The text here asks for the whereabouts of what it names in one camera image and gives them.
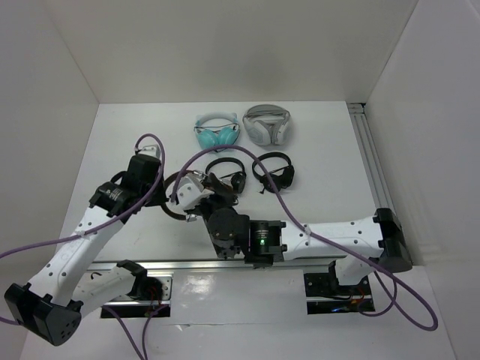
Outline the brown silver headphones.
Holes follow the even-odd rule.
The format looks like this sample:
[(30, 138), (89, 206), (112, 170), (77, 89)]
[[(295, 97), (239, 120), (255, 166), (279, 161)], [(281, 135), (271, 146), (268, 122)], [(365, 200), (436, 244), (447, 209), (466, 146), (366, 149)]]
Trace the brown silver headphones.
[[(178, 172), (174, 172), (164, 180), (163, 185), (164, 185), (165, 192), (171, 189), (171, 187), (174, 185), (174, 182), (178, 174), (179, 174)], [(220, 181), (220, 184), (217, 186), (217, 189), (220, 191), (221, 196), (226, 197), (228, 200), (232, 200), (234, 205), (238, 204), (239, 194), (234, 191), (232, 185), (230, 185), (226, 181)], [(160, 208), (167, 216), (169, 216), (174, 220), (177, 220), (177, 221), (186, 220), (187, 215), (177, 205), (171, 205), (169, 200), (161, 204)]]

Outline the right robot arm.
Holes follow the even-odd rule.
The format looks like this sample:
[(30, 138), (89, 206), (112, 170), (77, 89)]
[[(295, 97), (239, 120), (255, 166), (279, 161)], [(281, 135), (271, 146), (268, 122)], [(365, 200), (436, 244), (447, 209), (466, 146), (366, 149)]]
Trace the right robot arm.
[(196, 210), (219, 258), (241, 254), (255, 268), (330, 258), (327, 284), (336, 294), (345, 293), (377, 268), (394, 274), (413, 267), (401, 224), (390, 208), (337, 223), (253, 220), (215, 199), (202, 200)]

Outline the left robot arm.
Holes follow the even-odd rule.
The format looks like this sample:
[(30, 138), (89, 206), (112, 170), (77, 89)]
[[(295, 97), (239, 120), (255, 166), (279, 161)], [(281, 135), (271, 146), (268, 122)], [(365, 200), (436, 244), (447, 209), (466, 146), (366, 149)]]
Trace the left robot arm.
[(99, 277), (83, 276), (104, 245), (118, 233), (135, 204), (151, 194), (155, 206), (166, 202), (157, 155), (137, 153), (124, 172), (102, 184), (89, 201), (73, 236), (26, 284), (12, 283), (4, 300), (15, 324), (57, 347), (71, 338), (83, 317), (119, 296), (161, 300), (162, 284), (140, 264), (122, 260)]

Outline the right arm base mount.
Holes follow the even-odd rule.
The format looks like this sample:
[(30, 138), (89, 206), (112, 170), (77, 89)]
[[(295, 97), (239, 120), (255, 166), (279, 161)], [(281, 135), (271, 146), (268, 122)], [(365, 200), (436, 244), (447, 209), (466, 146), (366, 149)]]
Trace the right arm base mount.
[(347, 314), (375, 311), (368, 276), (357, 284), (340, 285), (332, 266), (327, 272), (305, 272), (304, 289), (307, 314)]

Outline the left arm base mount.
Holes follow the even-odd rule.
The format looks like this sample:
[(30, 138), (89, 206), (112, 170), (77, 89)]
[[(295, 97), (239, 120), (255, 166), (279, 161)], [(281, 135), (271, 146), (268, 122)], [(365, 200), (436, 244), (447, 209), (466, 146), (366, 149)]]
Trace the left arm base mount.
[(132, 288), (105, 305), (112, 308), (121, 318), (167, 318), (171, 314), (173, 276), (149, 271), (139, 263), (122, 260), (115, 264), (133, 275)]

